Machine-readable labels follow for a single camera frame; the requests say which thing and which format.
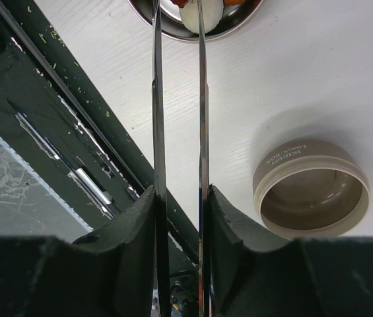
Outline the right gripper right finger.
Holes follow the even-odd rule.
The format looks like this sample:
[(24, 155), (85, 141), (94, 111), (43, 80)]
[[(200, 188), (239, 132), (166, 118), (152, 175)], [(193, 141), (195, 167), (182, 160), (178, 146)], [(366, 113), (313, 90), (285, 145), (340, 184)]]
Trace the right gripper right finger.
[(215, 316), (373, 316), (373, 237), (286, 240), (209, 203)]

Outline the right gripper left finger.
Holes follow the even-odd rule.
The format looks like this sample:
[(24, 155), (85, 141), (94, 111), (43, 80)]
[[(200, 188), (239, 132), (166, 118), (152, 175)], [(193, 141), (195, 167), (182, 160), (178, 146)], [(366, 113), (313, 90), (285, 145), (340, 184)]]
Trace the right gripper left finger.
[(72, 243), (0, 236), (0, 316), (150, 316), (154, 188)]

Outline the metal tongs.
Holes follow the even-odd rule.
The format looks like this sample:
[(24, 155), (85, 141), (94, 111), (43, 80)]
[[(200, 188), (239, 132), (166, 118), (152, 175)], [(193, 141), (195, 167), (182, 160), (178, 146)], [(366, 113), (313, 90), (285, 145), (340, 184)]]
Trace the metal tongs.
[[(211, 233), (209, 205), (209, 88), (207, 84), (207, 51), (203, 5), (197, 2), (199, 17), (199, 263), (198, 314), (212, 316), (211, 300)], [(171, 315), (169, 281), (168, 216), (166, 159), (164, 136), (164, 102), (162, 75), (162, 27), (160, 1), (153, 2), (153, 153), (155, 188), (156, 272), (159, 295), (159, 314)]]

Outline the beige lunch box bowl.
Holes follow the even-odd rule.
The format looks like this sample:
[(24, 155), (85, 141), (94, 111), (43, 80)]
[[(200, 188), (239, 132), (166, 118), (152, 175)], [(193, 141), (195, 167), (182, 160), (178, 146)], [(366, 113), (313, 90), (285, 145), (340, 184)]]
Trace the beige lunch box bowl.
[(370, 206), (366, 174), (348, 152), (320, 139), (275, 147), (257, 165), (252, 186), (263, 225), (289, 240), (345, 234)]

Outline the red steel lunch bowl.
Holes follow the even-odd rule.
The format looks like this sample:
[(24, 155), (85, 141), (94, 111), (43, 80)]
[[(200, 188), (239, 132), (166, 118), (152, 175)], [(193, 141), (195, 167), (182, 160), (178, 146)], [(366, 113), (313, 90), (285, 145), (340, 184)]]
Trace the red steel lunch bowl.
[[(128, 1), (132, 9), (149, 26), (152, 26), (154, 1)], [(248, 22), (261, 7), (263, 1), (244, 1), (239, 5), (226, 6), (222, 18), (214, 30), (206, 33), (206, 40), (217, 40)], [(181, 22), (179, 7), (171, 1), (160, 1), (162, 34), (181, 42), (198, 42), (198, 35), (190, 32)]]

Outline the white rice ball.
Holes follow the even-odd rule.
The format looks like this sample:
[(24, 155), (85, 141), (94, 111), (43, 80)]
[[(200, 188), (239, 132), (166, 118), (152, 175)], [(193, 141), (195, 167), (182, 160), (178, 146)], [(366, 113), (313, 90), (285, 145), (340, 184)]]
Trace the white rice ball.
[[(205, 33), (214, 30), (219, 24), (224, 11), (222, 0), (202, 0), (203, 23)], [(183, 25), (192, 33), (199, 33), (198, 1), (189, 1), (183, 8), (179, 8)]]

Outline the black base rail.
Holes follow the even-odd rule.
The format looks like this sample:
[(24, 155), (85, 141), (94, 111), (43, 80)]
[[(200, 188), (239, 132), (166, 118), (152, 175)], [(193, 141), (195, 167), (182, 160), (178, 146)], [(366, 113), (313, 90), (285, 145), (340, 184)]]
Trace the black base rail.
[(34, 1), (0, 1), (0, 137), (97, 227), (154, 170)]

